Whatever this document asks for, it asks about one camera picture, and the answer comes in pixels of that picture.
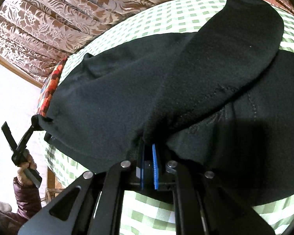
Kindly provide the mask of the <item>left forearm maroon sleeve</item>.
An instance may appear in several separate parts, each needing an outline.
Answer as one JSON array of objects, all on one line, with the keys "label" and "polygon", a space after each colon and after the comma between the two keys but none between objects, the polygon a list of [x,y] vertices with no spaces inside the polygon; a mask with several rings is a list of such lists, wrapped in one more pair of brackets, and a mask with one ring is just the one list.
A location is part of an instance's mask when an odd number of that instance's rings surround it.
[{"label": "left forearm maroon sleeve", "polygon": [[9,234],[18,234],[19,229],[41,209],[41,199],[39,191],[35,185],[25,185],[13,179],[13,189],[18,205],[16,213],[4,213],[4,225]]}]

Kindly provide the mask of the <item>left hand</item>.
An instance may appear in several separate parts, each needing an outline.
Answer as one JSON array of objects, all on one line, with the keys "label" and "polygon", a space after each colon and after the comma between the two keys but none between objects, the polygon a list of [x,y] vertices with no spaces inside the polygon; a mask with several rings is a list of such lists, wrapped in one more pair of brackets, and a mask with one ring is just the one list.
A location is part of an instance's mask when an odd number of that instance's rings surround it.
[{"label": "left hand", "polygon": [[26,154],[26,160],[25,162],[18,165],[18,171],[17,171],[17,180],[18,183],[25,186],[32,186],[33,182],[26,176],[25,170],[28,168],[37,169],[37,164],[35,163],[32,155],[28,150],[25,150]]}]

